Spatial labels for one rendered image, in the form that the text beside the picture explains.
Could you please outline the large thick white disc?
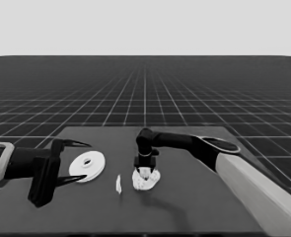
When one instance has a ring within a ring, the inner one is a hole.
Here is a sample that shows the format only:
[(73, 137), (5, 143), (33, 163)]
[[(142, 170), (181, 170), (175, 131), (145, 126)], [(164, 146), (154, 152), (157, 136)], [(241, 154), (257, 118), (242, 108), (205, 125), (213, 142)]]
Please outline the large thick white disc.
[(90, 182), (98, 177), (106, 165), (105, 155), (100, 151), (87, 151), (77, 156), (69, 166), (71, 176), (85, 175), (79, 183)]

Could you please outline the white round carrier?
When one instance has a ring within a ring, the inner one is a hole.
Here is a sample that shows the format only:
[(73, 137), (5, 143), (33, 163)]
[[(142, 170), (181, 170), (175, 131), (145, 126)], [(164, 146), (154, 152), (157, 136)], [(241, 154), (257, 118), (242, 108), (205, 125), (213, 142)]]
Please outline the white round carrier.
[(148, 180), (145, 180), (146, 181), (146, 188), (143, 190), (143, 191), (149, 191), (151, 189), (153, 189), (155, 187), (155, 185), (160, 181), (158, 182), (153, 182), (150, 177)]

